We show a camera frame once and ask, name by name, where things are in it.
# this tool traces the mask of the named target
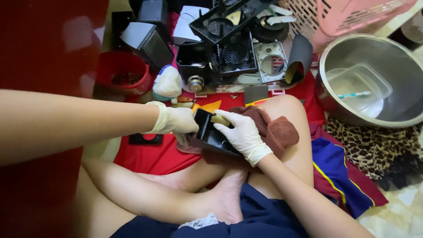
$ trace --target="yellow stripe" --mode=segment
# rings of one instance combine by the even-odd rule
[[[332,180],[330,180],[330,178],[326,176],[326,174],[324,174],[324,172],[317,166],[315,162],[313,162],[313,165],[317,169],[317,171],[319,171],[319,173],[332,185],[332,188],[334,188],[336,191],[338,191],[341,194],[342,202],[345,204],[346,203],[345,194],[341,190],[335,187],[335,184],[333,184]]]
[[[347,172],[348,172],[348,167],[346,166],[346,163],[345,163],[345,159],[346,159],[346,150],[345,150],[345,148],[344,147],[342,147],[342,146],[339,146],[339,147],[341,147],[343,150],[344,150],[344,165],[345,165],[345,168],[347,169]],[[373,206],[371,206],[371,207],[374,207],[374,206],[376,206],[375,205],[375,203],[374,203],[374,201],[373,201],[373,199],[371,198],[371,197],[369,197],[367,194],[365,194],[362,190],[361,190],[361,188],[357,185],[357,184],[355,184],[349,177],[348,177],[348,179],[351,181],[351,183],[353,183],[359,190],[360,190],[360,192],[362,192],[364,195],[366,195],[370,200],[371,200],[371,202],[373,203]]]

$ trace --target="gloved hand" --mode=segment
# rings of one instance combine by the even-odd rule
[[[223,116],[235,127],[229,129],[222,124],[214,124],[214,127],[226,136],[229,143],[245,156],[251,166],[255,167],[264,156],[273,153],[261,140],[253,119],[223,110],[215,110],[214,113]]]
[[[159,107],[159,118],[154,128],[144,134],[169,134],[173,132],[178,142],[187,145],[186,133],[198,132],[198,125],[194,121],[194,113],[190,108],[170,108],[161,102],[148,102],[147,105]]]

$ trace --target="white lace trim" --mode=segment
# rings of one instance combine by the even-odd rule
[[[207,226],[211,226],[211,225],[215,225],[215,224],[218,224],[218,223],[219,222],[218,222],[217,218],[214,216],[214,214],[210,213],[208,216],[206,216],[204,218],[199,218],[199,219],[196,219],[192,222],[187,222],[185,224],[182,224],[180,227],[178,227],[178,229],[181,228],[181,227],[192,227],[192,228],[197,230],[197,229],[207,227]]]

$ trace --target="leopard print fabric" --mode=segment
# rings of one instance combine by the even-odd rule
[[[348,151],[348,161],[384,190],[391,182],[402,188],[423,174],[423,149],[418,137],[422,125],[392,129],[358,127],[328,118],[326,131]]]

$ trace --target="red wall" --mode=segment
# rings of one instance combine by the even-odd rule
[[[101,48],[94,30],[104,25],[108,1],[1,5],[0,88],[90,98]],[[0,167],[0,237],[70,236],[81,154]]]

